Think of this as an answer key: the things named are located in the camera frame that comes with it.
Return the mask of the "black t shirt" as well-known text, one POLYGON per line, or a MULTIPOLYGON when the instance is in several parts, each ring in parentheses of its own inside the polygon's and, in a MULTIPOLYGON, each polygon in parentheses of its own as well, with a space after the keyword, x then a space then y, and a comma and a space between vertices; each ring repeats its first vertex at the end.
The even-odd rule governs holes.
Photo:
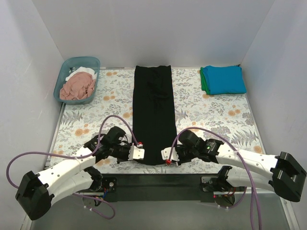
POLYGON ((159 165, 161 151, 177 136, 170 66, 141 67, 134 72, 132 128, 145 154, 138 162, 159 165))

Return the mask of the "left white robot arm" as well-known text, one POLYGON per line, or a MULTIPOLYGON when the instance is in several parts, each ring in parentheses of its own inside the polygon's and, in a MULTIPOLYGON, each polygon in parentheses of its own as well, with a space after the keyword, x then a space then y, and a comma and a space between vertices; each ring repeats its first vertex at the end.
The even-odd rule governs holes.
POLYGON ((86 142, 72 159, 38 173, 26 173, 15 198, 30 220, 41 218, 53 204, 73 193, 114 192, 116 178, 105 178, 94 165, 109 156, 126 161, 132 144, 124 140, 125 136, 125 131, 115 126, 107 134, 96 135, 86 142))

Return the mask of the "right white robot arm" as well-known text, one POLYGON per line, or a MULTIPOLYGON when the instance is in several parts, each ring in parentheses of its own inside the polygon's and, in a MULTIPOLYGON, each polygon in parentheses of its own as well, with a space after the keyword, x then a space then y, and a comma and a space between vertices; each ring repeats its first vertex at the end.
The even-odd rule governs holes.
POLYGON ((307 172, 290 153, 266 155, 236 150, 221 136, 203 140, 188 128, 177 135, 171 153, 178 155, 178 163, 198 158, 223 165, 217 177, 206 182, 213 191, 244 186, 273 191, 292 202, 301 200, 307 172))

